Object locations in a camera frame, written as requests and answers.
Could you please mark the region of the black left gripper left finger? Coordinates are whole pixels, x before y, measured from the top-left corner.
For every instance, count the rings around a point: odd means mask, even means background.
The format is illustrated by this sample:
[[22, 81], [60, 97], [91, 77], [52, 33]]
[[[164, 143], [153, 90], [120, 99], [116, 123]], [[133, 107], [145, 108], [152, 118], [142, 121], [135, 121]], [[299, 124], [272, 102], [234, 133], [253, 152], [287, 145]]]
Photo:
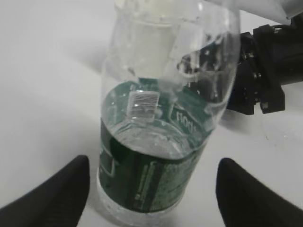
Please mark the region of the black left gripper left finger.
[[0, 209], [2, 227], [76, 227], [90, 191], [89, 158], [76, 156], [59, 172]]

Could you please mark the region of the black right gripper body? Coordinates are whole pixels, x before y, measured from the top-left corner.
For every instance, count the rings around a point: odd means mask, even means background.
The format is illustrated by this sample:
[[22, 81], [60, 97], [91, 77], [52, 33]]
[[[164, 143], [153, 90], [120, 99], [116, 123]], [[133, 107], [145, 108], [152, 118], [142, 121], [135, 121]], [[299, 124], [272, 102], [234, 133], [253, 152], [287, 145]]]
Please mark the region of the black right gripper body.
[[270, 56], [277, 26], [260, 26], [252, 33], [224, 32], [198, 50], [182, 56], [179, 71], [187, 87], [203, 101], [245, 115], [285, 110], [285, 94]]

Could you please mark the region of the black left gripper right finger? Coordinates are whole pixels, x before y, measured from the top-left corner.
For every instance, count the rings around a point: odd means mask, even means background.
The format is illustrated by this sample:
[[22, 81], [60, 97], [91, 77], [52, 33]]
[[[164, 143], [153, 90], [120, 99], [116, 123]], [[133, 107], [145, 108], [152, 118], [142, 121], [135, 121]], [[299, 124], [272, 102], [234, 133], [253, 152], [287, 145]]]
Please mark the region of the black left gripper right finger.
[[231, 158], [220, 160], [215, 194], [226, 227], [301, 227], [303, 211]]

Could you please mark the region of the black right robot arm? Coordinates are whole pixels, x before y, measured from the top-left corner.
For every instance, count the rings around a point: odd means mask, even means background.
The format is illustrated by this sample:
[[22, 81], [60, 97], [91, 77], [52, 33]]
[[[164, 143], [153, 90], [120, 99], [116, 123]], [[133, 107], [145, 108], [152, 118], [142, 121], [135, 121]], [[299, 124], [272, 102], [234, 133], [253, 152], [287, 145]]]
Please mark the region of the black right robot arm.
[[303, 16], [290, 25], [264, 25], [240, 34], [240, 57], [227, 109], [254, 114], [285, 110], [283, 85], [303, 80]]

